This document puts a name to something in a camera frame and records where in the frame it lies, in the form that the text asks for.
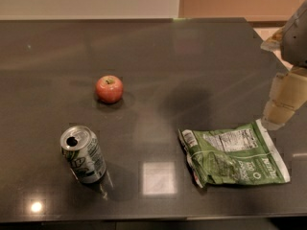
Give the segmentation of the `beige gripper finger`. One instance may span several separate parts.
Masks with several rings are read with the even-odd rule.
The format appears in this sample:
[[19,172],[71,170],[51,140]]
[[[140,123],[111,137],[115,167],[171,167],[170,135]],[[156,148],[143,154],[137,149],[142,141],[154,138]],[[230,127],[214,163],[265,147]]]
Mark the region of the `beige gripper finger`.
[[307,68],[294,66],[286,74],[277,73],[263,116],[262,126],[278,130],[307,102]]
[[262,42],[260,48],[265,51],[273,52],[281,48],[283,41],[283,28],[278,29],[269,38]]

